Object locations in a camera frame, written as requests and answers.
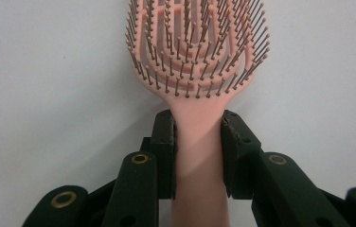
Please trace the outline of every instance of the bristle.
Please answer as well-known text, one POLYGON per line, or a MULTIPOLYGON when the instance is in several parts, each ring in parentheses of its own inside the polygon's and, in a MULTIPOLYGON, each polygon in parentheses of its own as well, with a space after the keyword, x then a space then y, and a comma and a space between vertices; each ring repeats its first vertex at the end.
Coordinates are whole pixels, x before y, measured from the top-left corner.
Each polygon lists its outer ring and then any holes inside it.
POLYGON ((125 36, 135 73, 168 96, 231 94, 270 51, 263 7, 260 0, 130 0, 125 36))

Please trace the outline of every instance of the brush handle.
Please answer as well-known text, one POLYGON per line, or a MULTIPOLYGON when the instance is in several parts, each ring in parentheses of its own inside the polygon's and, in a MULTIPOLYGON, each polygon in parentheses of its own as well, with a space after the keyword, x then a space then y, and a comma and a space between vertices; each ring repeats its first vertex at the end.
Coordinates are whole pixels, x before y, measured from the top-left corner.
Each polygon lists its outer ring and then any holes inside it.
POLYGON ((175 101, 171 109, 178 143, 172 227, 229 226, 221 142, 224 106, 221 101, 198 102, 175 101))

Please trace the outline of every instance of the hairbrush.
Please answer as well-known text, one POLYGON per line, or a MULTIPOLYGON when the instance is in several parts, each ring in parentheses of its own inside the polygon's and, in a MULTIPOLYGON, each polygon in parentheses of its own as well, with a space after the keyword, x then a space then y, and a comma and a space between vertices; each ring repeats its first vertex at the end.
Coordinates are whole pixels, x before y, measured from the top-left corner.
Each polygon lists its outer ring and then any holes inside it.
POLYGON ((127 45, 137 78, 177 126, 172 226, 228 226, 220 125, 267 58, 259 0, 131 0, 127 45))

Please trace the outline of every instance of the white surface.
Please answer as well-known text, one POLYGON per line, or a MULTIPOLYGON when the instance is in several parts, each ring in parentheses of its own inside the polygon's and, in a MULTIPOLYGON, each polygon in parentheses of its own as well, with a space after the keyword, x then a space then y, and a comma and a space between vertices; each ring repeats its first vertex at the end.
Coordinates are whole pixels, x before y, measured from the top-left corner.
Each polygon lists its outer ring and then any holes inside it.
MULTIPOLYGON (((127 1, 0 0, 0 227, 64 184, 116 177, 166 106, 135 80, 127 1)), ((229 109, 329 192, 356 186, 356 1, 266 2, 272 51, 229 109)), ((161 226, 168 226, 162 202, 161 226)), ((248 201, 232 226, 256 226, 248 201)))

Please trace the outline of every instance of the brush head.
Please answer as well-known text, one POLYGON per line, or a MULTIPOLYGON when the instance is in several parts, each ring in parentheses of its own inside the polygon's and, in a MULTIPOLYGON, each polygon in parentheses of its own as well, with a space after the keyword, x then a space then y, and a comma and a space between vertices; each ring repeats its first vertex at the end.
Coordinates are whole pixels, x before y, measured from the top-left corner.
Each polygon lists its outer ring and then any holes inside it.
POLYGON ((165 100, 222 98, 252 80, 270 42, 259 0, 131 0, 136 75, 165 100))

